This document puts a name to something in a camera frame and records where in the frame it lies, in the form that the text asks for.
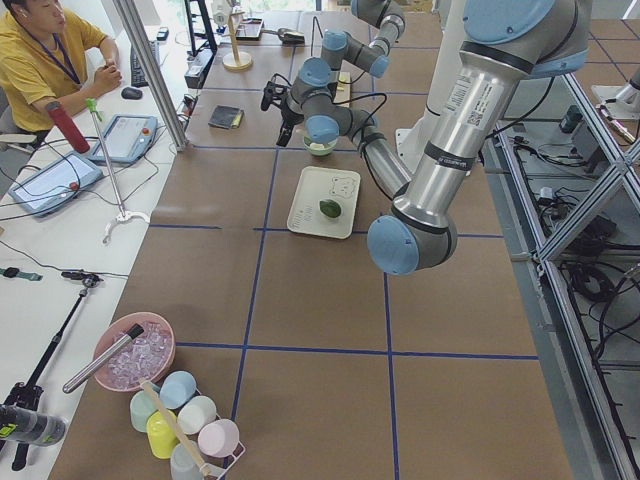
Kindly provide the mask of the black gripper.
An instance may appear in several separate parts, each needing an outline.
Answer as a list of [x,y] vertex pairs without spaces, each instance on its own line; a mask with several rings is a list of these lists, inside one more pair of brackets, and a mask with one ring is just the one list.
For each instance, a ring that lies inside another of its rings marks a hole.
[[282,95],[280,110],[283,127],[279,130],[276,145],[279,147],[286,147],[291,139],[291,130],[304,121],[304,114],[290,92],[286,92]]

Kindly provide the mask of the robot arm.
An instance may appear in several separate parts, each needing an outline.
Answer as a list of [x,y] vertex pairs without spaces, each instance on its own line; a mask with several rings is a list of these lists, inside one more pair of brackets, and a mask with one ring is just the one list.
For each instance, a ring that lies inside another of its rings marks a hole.
[[392,0],[352,1],[351,12],[359,20],[375,27],[378,34],[365,44],[346,31],[326,30],[320,58],[332,71],[339,71],[344,61],[375,78],[387,71],[389,54],[405,32],[404,10]]
[[582,67],[588,55],[592,5],[588,1],[468,1],[460,14],[460,67],[448,84],[434,130],[410,170],[392,151],[371,113],[335,102],[344,63],[375,77],[406,21],[393,1],[355,1],[353,14],[378,33],[362,43],[345,31],[326,31],[319,56],[307,59],[290,85],[269,82],[263,109],[276,107],[282,124],[279,145],[303,125],[308,137],[327,144],[348,138],[391,199],[387,215],[370,226],[367,247],[374,263],[406,275],[445,262],[455,251],[457,231],[448,214],[467,173],[518,84],[556,77]]

